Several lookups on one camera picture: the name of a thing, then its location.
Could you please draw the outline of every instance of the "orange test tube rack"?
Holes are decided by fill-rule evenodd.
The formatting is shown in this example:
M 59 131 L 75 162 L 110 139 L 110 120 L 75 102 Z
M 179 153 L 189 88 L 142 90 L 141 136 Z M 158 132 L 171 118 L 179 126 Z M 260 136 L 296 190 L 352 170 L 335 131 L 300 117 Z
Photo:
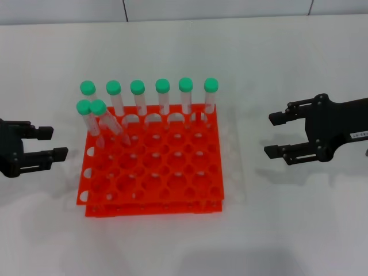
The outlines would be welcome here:
M 222 211 L 216 108 L 205 116 L 204 104 L 191 108 L 183 114 L 181 105 L 170 105 L 168 115 L 158 115 L 159 106 L 147 106 L 147 115 L 138 117 L 135 106 L 126 106 L 117 119 L 125 122 L 130 146 L 102 129 L 105 148 L 100 149 L 87 134 L 76 202 L 86 205 L 86 217 Z M 154 113 L 161 121 L 148 120 Z M 171 120 L 177 113 L 183 121 Z

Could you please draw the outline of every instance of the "white label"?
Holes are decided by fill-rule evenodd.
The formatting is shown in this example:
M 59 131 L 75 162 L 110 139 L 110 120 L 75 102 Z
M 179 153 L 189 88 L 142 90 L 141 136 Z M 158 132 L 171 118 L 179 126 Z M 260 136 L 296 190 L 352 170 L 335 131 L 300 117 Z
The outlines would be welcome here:
M 368 137 L 368 131 L 362 131 L 362 132 L 355 132 L 355 133 L 351 133 L 350 137 L 352 139 L 356 139 L 356 138 L 362 138 L 362 137 Z

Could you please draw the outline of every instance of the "white table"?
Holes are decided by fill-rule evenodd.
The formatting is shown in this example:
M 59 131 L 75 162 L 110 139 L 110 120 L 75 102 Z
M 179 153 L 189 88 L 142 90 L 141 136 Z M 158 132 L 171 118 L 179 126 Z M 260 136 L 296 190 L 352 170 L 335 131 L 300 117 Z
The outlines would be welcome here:
M 367 143 L 290 167 L 263 146 L 306 139 L 303 120 L 268 120 L 289 101 L 367 97 L 367 45 L 368 16 L 0 27 L 0 118 L 55 128 L 27 151 L 70 149 L 51 171 L 0 176 L 0 275 L 366 275 Z M 220 82 L 224 211 L 84 218 L 80 82 L 108 101 L 104 85 L 117 79 L 133 104 L 139 78 L 156 104 L 155 81 L 167 78 L 178 102 L 183 76 L 194 102 L 205 78 Z

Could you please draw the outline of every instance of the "centrifuge tube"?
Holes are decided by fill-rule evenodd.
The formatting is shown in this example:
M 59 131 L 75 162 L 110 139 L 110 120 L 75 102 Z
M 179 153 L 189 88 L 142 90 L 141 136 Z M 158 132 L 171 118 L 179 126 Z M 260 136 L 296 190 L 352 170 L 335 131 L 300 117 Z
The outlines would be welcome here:
M 170 112 L 170 103 L 168 101 L 168 91 L 170 84 L 167 79 L 159 79 L 156 82 L 156 91 L 159 93 L 160 114 L 168 115 Z
M 219 83 L 217 79 L 209 78 L 205 81 L 205 113 L 211 114 L 214 111 L 214 96 L 219 89 Z
M 121 98 L 121 86 L 116 80 L 111 80 L 106 84 L 106 90 L 110 95 L 111 103 L 114 106 L 116 116 L 124 116 L 124 105 Z
M 131 144 L 129 136 L 124 132 L 115 117 L 108 111 L 108 108 L 103 101 L 96 99 L 92 102 L 91 111 L 93 114 L 98 116 L 99 119 L 103 121 L 103 124 L 105 124 L 115 135 L 121 136 L 121 140 L 124 144 Z
M 80 84 L 80 90 L 84 96 L 90 101 L 93 102 L 97 99 L 96 96 L 96 87 L 94 83 L 90 80 L 86 80 Z
M 193 89 L 193 82 L 190 78 L 182 78 L 179 81 L 179 89 L 181 91 L 182 112 L 184 114 L 191 113 L 191 91 Z
M 99 130 L 96 118 L 94 117 L 93 113 L 91 112 L 90 105 L 91 105 L 91 103 L 88 100 L 83 99 L 83 100 L 81 100 L 77 103 L 76 109 L 77 109 L 78 113 L 80 115 L 82 115 L 83 120 L 85 121 L 85 124 L 87 126 L 87 129 L 88 129 L 89 133 L 92 136 L 97 137 L 96 146 L 99 147 L 99 148 L 104 148 L 105 147 L 105 141 L 104 141 L 104 138 L 102 137 L 101 132 Z
M 134 100 L 136 102 L 137 112 L 139 116 L 144 116 L 147 114 L 147 106 L 145 105 L 144 99 L 144 83 L 141 80 L 134 80 L 131 83 L 131 92 L 134 95 Z

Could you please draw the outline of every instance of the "green test tube cap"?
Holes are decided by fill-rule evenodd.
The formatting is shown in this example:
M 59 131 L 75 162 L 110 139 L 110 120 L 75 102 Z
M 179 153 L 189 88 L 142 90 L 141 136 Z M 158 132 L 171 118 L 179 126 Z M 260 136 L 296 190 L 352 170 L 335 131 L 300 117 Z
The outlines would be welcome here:
M 215 93 L 219 89 L 219 83 L 217 79 L 208 78 L 205 81 L 205 91 L 208 93 Z
M 179 80 L 179 89 L 181 92 L 191 92 L 193 90 L 193 82 L 190 78 L 182 78 Z
M 156 91 L 165 94 L 170 90 L 170 83 L 167 79 L 158 79 L 156 82 Z
M 139 79 L 136 79 L 136 80 L 133 80 L 132 83 L 131 83 L 131 92 L 134 94 L 134 95 L 142 95 L 145 91 L 145 88 L 144 88 L 144 83 L 139 80 Z
M 91 113 L 90 106 L 90 101 L 87 99 L 83 99 L 77 103 L 76 109 L 80 115 L 88 115 Z
M 94 86 L 94 83 L 90 80 L 85 80 L 80 84 L 80 90 L 83 95 L 85 96 L 91 96 L 96 92 L 96 87 Z
M 90 109 L 96 116 L 101 116 L 106 112 L 108 108 L 103 101 L 101 101 L 100 99 L 96 99 L 91 103 Z
M 106 84 L 106 91 L 111 95 L 117 95 L 121 92 L 121 86 L 120 83 L 117 80 L 110 80 Z

